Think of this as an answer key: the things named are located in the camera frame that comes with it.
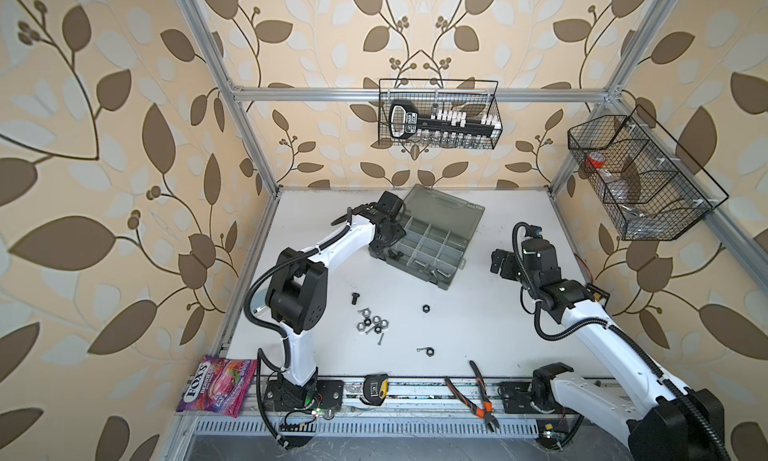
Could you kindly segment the grey plastic organizer box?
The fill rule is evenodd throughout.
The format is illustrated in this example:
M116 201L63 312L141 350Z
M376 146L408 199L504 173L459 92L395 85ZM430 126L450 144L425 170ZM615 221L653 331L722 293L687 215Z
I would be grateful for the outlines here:
M420 184L409 191L404 204L399 221L406 236L388 249L379 253L370 250L369 254L442 290L449 289L465 265L464 256L485 207ZM401 251L403 256L393 260L390 249ZM452 281L435 283L428 266L452 273Z

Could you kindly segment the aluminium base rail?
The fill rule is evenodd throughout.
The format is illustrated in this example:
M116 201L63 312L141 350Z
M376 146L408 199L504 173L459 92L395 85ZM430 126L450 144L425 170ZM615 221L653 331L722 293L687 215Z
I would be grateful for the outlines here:
M269 436L276 429L285 437L535 439L550 431L568 432L578 417L568 408L536 410L528 378L487 377L485 383L500 423L494 431L440 377L392 376L380 406L363 403L362 378L323 377L321 403L309 414L288 413L272 386L251 387L236 418L203 412L181 419L187 436Z

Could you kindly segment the pile of silver nuts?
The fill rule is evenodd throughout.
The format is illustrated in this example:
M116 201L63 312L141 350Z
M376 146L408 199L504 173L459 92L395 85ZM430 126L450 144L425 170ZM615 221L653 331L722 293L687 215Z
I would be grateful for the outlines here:
M358 313L362 316L362 318L356 324L356 330L362 334L377 334L379 336L377 344L380 345L386 331L390 326L390 322L379 315L373 315L369 308L361 309L358 311Z

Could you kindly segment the silver hex nut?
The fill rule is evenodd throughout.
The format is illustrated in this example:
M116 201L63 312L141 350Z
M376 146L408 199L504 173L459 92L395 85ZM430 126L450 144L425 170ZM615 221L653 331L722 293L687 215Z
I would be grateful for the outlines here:
M417 348L416 351L417 352L423 352L428 357L432 357L435 354L435 351L434 351L434 349L432 347Z

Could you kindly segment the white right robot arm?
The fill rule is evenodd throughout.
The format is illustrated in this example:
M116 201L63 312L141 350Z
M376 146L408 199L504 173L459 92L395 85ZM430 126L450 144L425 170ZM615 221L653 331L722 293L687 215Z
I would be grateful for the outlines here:
M512 248L495 250L491 270L516 281L533 302L536 335L579 340L625 395L618 397L564 363L538 368L531 401L541 412L570 409L620 441L636 460L727 460L724 407L662 367L623 331L599 302L602 290L561 274L555 246L538 226L518 222Z

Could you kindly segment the socket set on rail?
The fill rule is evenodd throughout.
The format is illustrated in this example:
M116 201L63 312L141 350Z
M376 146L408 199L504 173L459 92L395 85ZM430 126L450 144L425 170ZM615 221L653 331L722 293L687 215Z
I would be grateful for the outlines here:
M434 108L429 114L421 114L407 100L396 100L385 118L390 136L422 140L480 142L493 140L502 131L501 120L495 115L484 114L479 120L471 119L464 111Z

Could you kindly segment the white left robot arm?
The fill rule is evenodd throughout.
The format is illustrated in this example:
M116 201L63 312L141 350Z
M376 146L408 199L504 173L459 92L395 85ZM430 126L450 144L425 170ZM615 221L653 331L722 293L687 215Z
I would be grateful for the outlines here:
M281 337L283 365L270 369L277 373L285 404L305 406L316 396L318 366L310 330L326 310L329 274L363 247L379 254L403 239L399 216L404 207L403 199L386 191L376 202L349 208L332 222L336 231L308 248L284 249L249 287L245 318Z

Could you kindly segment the yellow black tape measure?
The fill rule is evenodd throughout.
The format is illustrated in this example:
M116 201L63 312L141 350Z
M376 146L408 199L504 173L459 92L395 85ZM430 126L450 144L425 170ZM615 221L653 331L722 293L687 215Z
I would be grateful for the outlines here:
M389 377L385 373L372 374L364 378L361 401L364 405L381 406L388 395Z

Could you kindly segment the pink candy bag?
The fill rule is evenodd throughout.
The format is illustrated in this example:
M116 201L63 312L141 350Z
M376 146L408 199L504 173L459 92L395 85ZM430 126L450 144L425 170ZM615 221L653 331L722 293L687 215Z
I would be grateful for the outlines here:
M176 411L206 411L237 418L256 367L256 360L205 356L183 390Z

